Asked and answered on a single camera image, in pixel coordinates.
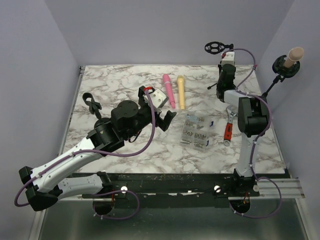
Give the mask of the yellow toy microphone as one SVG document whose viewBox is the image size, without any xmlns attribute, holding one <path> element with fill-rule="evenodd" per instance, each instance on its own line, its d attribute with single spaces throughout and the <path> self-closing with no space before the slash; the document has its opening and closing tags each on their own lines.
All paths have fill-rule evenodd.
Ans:
<svg viewBox="0 0 320 240">
<path fill-rule="evenodd" d="M 185 105 L 185 78 L 182 75 L 177 77 L 178 86 L 178 96 L 179 96 L 179 106 L 181 110 L 186 109 Z"/>
</svg>

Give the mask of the black round-base microphone stand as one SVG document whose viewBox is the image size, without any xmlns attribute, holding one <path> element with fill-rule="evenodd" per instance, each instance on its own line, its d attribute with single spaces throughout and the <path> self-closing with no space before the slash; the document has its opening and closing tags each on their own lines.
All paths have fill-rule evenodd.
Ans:
<svg viewBox="0 0 320 240">
<path fill-rule="evenodd" d="M 85 92 L 82 95 L 82 99 L 84 103 L 89 107 L 89 112 L 98 119 L 99 122 L 102 122 L 102 115 L 100 110 L 102 110 L 102 106 L 99 102 L 95 101 L 93 95 L 89 92 Z"/>
</svg>

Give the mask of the black tripod stand shock mount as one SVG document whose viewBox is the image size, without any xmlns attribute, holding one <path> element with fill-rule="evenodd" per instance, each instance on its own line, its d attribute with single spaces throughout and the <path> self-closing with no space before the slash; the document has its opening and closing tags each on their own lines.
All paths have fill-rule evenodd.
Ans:
<svg viewBox="0 0 320 240">
<path fill-rule="evenodd" d="M 204 49 L 209 54 L 217 55 L 224 52 L 234 51 L 234 45 L 232 43 L 224 44 L 222 42 L 212 41 L 207 43 Z M 233 90 L 235 88 L 233 82 L 235 79 L 236 67 L 235 65 L 232 66 L 230 64 L 221 66 L 220 62 L 218 64 L 219 78 L 216 84 L 216 92 L 222 95 L 225 91 Z"/>
</svg>

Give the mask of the black stand with shock mount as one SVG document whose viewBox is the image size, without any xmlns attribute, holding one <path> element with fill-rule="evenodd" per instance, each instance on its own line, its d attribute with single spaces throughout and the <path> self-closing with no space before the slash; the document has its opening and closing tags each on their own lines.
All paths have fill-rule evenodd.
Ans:
<svg viewBox="0 0 320 240">
<path fill-rule="evenodd" d="M 269 88 L 261 95 L 263 100 L 267 100 L 267 96 L 271 89 L 278 83 L 283 82 L 285 79 L 294 77 L 300 70 L 300 61 L 293 61 L 291 66 L 285 66 L 285 62 L 289 60 L 287 55 L 279 56 L 272 65 L 272 71 L 276 74 Z"/>
</svg>

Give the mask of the beige pink toy microphone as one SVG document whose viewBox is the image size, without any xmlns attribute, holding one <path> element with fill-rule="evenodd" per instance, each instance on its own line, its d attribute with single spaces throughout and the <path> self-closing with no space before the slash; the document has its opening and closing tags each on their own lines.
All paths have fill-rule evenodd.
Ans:
<svg viewBox="0 0 320 240">
<path fill-rule="evenodd" d="M 304 49 L 302 47 L 294 47 L 292 48 L 286 57 L 285 62 L 283 63 L 283 66 L 285 68 L 292 67 L 297 61 L 301 60 L 304 56 Z"/>
</svg>

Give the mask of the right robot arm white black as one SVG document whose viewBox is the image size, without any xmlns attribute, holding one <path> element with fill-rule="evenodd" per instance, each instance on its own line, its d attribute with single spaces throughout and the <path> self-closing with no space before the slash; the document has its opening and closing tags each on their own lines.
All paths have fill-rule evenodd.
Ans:
<svg viewBox="0 0 320 240">
<path fill-rule="evenodd" d="M 255 184 L 255 167 L 259 140 L 270 127 L 270 111 L 266 100 L 240 92 L 234 84 L 236 67 L 224 64 L 219 67 L 216 85 L 217 98 L 237 108 L 237 126 L 241 132 L 240 155 L 230 183 L 230 191 L 241 196 Z"/>
</svg>

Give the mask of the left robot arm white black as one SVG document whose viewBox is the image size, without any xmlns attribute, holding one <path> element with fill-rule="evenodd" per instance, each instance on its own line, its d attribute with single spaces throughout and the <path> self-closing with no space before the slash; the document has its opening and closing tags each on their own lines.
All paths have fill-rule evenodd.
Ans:
<svg viewBox="0 0 320 240">
<path fill-rule="evenodd" d="M 93 130 L 73 148 L 50 162 L 35 168 L 25 166 L 18 171 L 23 183 L 20 191 L 25 192 L 27 204 L 36 212 L 50 208 L 58 200 L 76 195 L 107 197 L 112 188 L 107 174 L 97 172 L 75 180 L 70 175 L 103 157 L 117 157 L 116 151 L 124 147 L 126 141 L 133 143 L 142 130 L 151 125 L 147 144 L 134 153 L 121 153 L 120 157 L 139 155 L 151 144 L 155 129 L 165 132 L 176 116 L 176 112 L 167 111 L 161 118 L 161 109 L 169 98 L 153 87 L 141 86 L 138 89 L 138 103 L 124 100 L 111 111 L 110 117 L 102 117 L 102 106 L 91 93 L 85 92 L 82 99 L 97 118 Z"/>
</svg>

